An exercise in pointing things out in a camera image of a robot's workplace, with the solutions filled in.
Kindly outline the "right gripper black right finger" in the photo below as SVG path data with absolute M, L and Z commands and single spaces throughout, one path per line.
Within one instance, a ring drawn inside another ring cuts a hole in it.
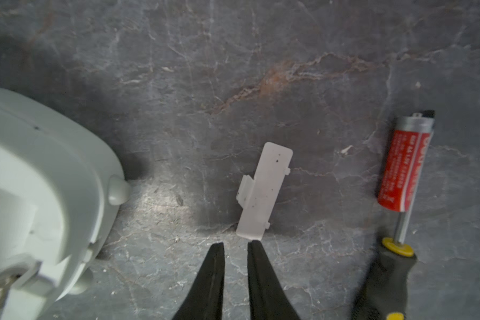
M 248 243 L 247 269 L 251 319 L 300 319 L 260 241 Z

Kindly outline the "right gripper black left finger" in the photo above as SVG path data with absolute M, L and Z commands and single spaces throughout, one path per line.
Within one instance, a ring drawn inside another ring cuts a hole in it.
M 224 282 L 224 245 L 215 243 L 173 319 L 222 319 Z

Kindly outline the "white battery cover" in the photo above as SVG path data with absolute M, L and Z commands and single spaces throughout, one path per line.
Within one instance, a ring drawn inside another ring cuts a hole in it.
M 236 200 L 242 207 L 236 234 L 248 240 L 262 240 L 283 180 L 290 174 L 293 151 L 267 142 L 253 177 L 244 175 Z

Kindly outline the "black yellow screwdriver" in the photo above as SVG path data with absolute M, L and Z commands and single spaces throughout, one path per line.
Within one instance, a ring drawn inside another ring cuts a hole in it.
M 413 202 L 399 214 L 395 233 L 377 241 L 376 255 L 353 307 L 352 319 L 405 319 L 407 279 L 417 263 L 414 249 L 406 244 Z

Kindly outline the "white alarm device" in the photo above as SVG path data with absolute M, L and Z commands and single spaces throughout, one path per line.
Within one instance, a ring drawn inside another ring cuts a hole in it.
M 86 291 L 130 193 L 103 140 L 0 88 L 0 319 L 37 319 Z

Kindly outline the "red battery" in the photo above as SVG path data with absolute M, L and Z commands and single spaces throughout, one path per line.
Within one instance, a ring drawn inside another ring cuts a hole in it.
M 433 137 L 434 123 L 434 111 L 397 119 L 377 197 L 384 208 L 396 212 L 409 210 Z

